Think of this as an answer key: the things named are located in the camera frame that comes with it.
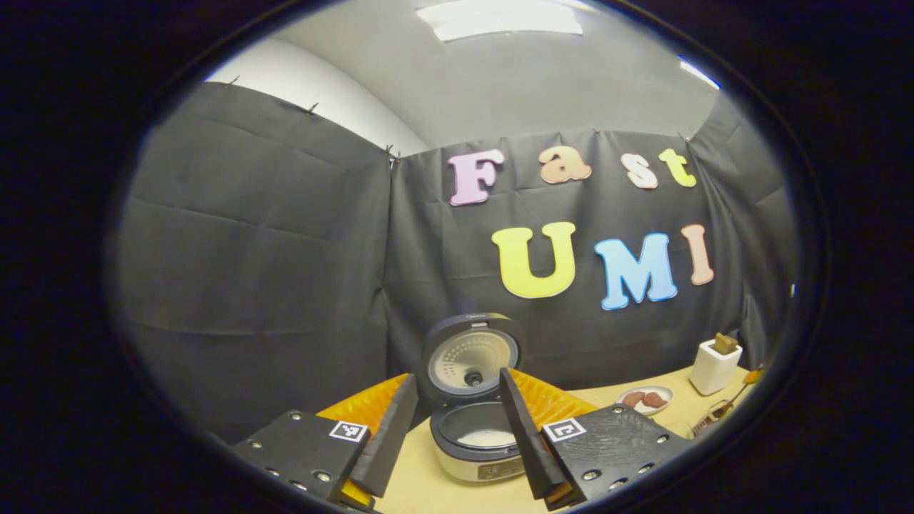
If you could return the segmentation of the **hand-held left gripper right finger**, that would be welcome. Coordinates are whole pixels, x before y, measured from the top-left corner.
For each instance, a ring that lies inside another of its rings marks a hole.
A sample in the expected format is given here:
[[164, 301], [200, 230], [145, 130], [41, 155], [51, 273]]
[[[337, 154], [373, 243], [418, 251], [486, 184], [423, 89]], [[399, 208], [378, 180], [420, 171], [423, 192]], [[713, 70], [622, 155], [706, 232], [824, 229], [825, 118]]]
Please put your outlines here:
[[531, 493], [550, 511], [616, 495], [691, 446], [623, 403], [599, 408], [513, 368], [498, 381]]

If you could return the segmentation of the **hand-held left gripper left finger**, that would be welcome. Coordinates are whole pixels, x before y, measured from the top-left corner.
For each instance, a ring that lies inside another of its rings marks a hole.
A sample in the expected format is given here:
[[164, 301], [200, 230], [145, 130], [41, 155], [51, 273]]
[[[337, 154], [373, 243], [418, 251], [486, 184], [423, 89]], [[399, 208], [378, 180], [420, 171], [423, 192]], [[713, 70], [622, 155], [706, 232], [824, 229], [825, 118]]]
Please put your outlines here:
[[288, 410], [231, 451], [274, 482], [371, 513], [386, 492], [417, 405], [416, 377], [404, 373], [319, 413]]

